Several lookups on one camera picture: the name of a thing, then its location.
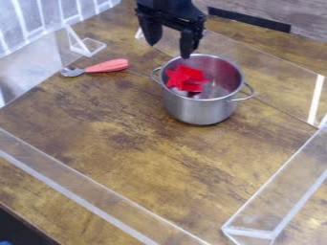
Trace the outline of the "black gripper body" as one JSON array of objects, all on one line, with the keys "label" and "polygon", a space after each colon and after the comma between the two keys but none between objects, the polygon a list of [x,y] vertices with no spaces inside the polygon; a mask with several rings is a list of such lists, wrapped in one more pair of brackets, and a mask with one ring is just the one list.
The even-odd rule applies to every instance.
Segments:
[{"label": "black gripper body", "polygon": [[134,14],[154,16],[161,19],[162,26],[182,31],[184,29],[201,32],[204,29],[204,13],[193,5],[192,0],[134,0]]}]

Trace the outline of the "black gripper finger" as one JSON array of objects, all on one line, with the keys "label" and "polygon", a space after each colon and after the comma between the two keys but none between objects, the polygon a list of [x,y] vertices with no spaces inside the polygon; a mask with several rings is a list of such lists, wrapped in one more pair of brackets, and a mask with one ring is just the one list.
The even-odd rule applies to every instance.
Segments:
[{"label": "black gripper finger", "polygon": [[201,32],[184,29],[180,35],[180,56],[184,59],[190,57],[192,52],[197,49]]},{"label": "black gripper finger", "polygon": [[154,16],[140,16],[137,20],[146,43],[153,46],[162,38],[162,21]]}]

